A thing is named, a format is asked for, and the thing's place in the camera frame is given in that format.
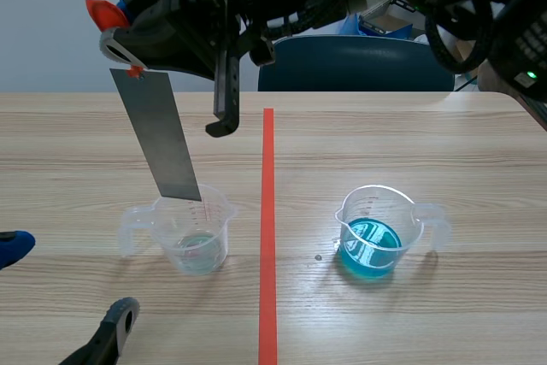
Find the wood grain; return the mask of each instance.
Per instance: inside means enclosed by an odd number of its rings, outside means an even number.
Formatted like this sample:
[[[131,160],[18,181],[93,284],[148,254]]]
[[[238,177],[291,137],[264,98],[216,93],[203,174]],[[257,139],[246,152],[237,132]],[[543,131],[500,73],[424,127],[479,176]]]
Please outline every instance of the wood grain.
[[[0,95],[2,230],[37,247],[0,273],[2,365],[58,363],[115,299],[142,311],[120,364],[257,361],[262,109],[276,115],[280,365],[544,365],[547,134],[493,93],[245,93],[237,133],[212,139],[212,96],[177,95],[198,180],[239,209],[230,256],[178,274],[156,247],[117,255],[125,208],[157,190],[114,94]],[[359,185],[447,208],[376,284],[335,258],[332,215]]]

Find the metal plate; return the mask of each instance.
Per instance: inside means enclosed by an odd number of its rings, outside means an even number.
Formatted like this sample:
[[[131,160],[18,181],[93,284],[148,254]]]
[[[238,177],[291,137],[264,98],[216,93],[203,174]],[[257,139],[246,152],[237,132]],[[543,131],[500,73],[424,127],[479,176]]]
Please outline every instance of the metal plate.
[[[162,197],[202,201],[168,74],[110,72]]]

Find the clear water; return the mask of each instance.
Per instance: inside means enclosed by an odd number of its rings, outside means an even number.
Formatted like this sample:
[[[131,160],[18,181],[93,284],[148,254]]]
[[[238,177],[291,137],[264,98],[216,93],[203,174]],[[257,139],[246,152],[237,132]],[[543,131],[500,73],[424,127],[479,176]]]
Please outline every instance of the clear water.
[[[177,247],[184,249],[204,244],[214,237],[209,233],[197,233],[183,237]],[[172,256],[177,267],[191,275],[208,274],[219,267],[226,258],[226,248],[222,246],[219,238],[210,241],[202,247],[194,250],[184,250]]]
[[[369,243],[383,248],[399,248],[401,240],[382,221],[360,218],[352,221],[351,229]],[[341,238],[338,253],[350,271],[371,278],[384,276],[394,269],[402,251],[378,250],[358,241],[349,231]]]

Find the clear measuring cup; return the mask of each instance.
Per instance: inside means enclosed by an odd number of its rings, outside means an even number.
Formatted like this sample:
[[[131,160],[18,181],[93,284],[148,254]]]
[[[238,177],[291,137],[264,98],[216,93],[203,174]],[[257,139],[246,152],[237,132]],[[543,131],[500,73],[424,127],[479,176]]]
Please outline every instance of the clear measuring cup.
[[[121,218],[118,244],[123,256],[137,253],[135,230],[147,230],[181,272],[203,275],[228,254],[228,224],[236,209],[218,190],[200,185],[202,202],[161,197],[150,206],[128,209]]]
[[[381,277],[432,227],[432,248],[449,240],[450,223],[436,204],[416,204],[384,185],[364,185],[345,198],[334,215],[342,224],[338,253],[353,272]]]

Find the cup handle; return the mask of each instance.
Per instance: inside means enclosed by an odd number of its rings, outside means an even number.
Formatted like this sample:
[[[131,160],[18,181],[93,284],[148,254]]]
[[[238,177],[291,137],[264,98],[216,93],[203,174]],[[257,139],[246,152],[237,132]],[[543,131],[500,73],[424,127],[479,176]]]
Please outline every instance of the cup handle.
[[[440,251],[450,241],[452,225],[446,219],[444,210],[437,204],[416,204],[412,208],[412,220],[415,224],[432,227],[431,247]]]
[[[118,228],[118,249],[121,256],[134,256],[140,250],[135,245],[133,232],[135,230],[150,231],[154,221],[151,212],[154,207],[133,207],[128,209],[121,217],[120,228]]]

